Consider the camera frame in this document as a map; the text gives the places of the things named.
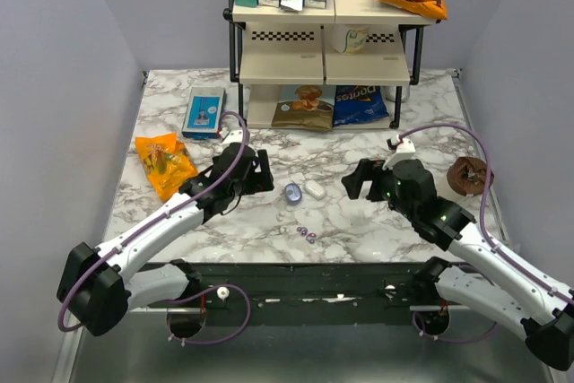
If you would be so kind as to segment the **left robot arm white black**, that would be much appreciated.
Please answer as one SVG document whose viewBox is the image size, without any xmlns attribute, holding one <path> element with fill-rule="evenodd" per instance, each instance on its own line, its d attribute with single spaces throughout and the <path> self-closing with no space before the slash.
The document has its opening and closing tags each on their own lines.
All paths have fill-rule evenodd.
<svg viewBox="0 0 574 383">
<path fill-rule="evenodd" d="M 233 201 L 273 188 L 265 150 L 227 145 L 213 157 L 211 167 L 186 179 L 159 210 L 132 229 L 97 247 L 74 247 L 57 288 L 60 312 L 71 313 L 80 326 L 100 336 L 131 309 L 163 300 L 192 305 L 200 284 L 184 264 L 169 263 L 151 271 L 143 266 L 175 239 L 224 214 Z"/>
</svg>

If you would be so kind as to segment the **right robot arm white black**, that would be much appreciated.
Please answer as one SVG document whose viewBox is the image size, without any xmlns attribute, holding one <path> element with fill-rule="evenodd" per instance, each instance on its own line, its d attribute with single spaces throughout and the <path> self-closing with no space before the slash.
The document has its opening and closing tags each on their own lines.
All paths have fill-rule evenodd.
<svg viewBox="0 0 574 383">
<path fill-rule="evenodd" d="M 513 332 L 546 365 L 560 371 L 572 366 L 572 287 L 481 233 L 465 208 L 437 194 L 432 174 L 420 161 L 400 161 L 387 169 L 382 161 L 362 159 L 342 179 L 351 199 L 359 197 L 366 181 L 371 184 L 369 201 L 387 202 L 422 239 L 463 259 L 484 276 L 477 281 L 445 264 L 438 274 L 413 280 L 418 301 L 431 304 L 442 297 L 465 305 Z"/>
</svg>

